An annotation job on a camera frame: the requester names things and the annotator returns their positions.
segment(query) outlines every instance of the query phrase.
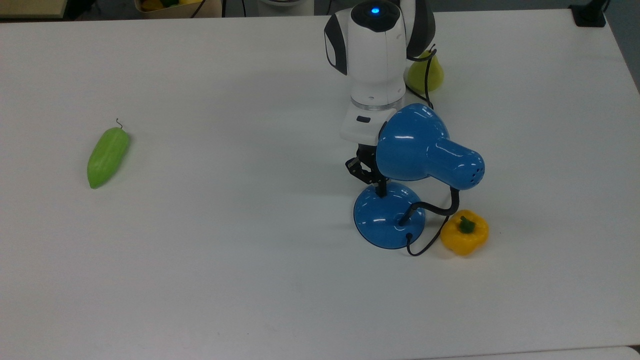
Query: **pepper stem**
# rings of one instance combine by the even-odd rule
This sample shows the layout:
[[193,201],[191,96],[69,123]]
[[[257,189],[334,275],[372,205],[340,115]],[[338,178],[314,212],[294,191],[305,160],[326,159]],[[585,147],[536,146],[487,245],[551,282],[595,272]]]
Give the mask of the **pepper stem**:
[[460,232],[463,234],[470,234],[474,232],[474,229],[476,228],[476,223],[465,218],[465,217],[461,217],[460,218],[461,222],[460,222]]

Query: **white table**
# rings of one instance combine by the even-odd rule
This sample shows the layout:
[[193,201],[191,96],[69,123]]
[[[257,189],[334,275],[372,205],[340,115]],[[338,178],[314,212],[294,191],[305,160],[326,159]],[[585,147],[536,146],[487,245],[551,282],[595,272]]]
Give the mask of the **white table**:
[[[640,97],[611,30],[568,10],[436,15],[432,100],[486,161],[461,207],[492,234],[466,259],[439,242],[411,258],[352,223],[364,184],[344,168],[349,80],[326,62],[326,20],[0,24],[0,358],[640,342]],[[91,190],[116,118],[131,148]]]

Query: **floor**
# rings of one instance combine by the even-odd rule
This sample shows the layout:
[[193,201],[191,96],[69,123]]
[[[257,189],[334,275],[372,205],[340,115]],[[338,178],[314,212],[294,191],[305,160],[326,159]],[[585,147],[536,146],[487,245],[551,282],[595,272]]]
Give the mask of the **floor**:
[[[258,1],[228,0],[228,17],[258,16]],[[314,0],[316,15],[333,13],[351,7],[361,0]],[[570,4],[586,4],[587,0],[430,0],[434,12],[524,10],[567,8]],[[139,19],[133,0],[96,0],[78,20]],[[606,12],[607,20],[627,61],[636,87],[640,89],[640,0],[612,0]]]

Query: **lamp shade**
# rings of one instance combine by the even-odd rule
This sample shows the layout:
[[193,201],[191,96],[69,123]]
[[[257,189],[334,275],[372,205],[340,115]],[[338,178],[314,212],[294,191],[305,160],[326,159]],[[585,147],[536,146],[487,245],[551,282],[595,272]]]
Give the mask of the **lamp shade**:
[[405,106],[389,119],[380,132],[376,162],[390,179],[431,176],[458,190],[474,187],[484,176],[482,156],[451,141],[440,117],[422,104]]

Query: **lamp base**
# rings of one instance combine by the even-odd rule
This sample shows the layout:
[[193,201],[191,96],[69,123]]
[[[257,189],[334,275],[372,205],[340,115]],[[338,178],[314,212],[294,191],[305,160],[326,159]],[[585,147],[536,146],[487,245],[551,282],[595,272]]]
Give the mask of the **lamp base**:
[[413,235],[413,243],[424,230],[423,209],[418,209],[404,226],[398,225],[409,206],[418,201],[418,195],[398,183],[387,184],[385,197],[379,197],[373,185],[368,186],[356,200],[353,220],[368,242],[383,249],[400,249],[406,246],[408,233]]

